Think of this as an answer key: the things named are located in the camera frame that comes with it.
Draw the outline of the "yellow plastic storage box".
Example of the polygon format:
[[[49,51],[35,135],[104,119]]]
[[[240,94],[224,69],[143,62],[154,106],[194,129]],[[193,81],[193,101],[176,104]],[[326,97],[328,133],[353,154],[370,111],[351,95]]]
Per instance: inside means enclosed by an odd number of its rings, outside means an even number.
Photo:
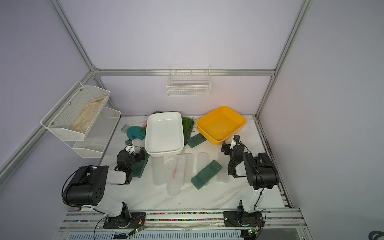
[[[209,142],[219,146],[232,137],[247,123],[247,120],[233,109],[222,106],[197,120],[197,128]]]

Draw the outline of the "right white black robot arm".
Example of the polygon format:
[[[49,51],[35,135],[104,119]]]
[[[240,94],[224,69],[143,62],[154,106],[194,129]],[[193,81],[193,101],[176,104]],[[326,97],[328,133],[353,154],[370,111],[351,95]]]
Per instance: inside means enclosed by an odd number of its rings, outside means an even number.
[[[228,175],[234,178],[246,178],[251,187],[247,196],[241,200],[240,207],[245,212],[257,212],[268,190],[280,182],[276,166],[267,153],[253,153],[241,141],[234,144],[222,144],[221,152],[230,156],[227,166]]]

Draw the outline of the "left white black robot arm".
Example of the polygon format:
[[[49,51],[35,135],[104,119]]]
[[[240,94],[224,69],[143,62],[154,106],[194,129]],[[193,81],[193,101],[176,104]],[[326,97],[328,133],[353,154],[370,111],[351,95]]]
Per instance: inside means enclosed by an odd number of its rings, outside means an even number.
[[[127,204],[105,193],[107,185],[129,185],[138,169],[147,164],[149,154],[143,147],[125,147],[117,155],[117,166],[79,167],[62,187],[62,201],[73,208],[90,208],[108,218],[130,220]]]

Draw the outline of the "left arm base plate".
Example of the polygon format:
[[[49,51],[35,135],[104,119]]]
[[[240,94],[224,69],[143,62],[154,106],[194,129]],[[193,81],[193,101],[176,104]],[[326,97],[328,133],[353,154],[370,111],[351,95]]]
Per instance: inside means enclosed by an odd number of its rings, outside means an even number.
[[[104,229],[135,229],[140,225],[144,225],[146,220],[146,213],[137,212],[130,213],[127,217],[108,217],[104,222]]]

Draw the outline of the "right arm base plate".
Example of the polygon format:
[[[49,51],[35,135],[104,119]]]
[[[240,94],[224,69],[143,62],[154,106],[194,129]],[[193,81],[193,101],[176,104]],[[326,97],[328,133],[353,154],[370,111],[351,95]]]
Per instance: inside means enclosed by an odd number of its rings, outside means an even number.
[[[224,211],[225,227],[263,227],[265,225],[261,212]]]

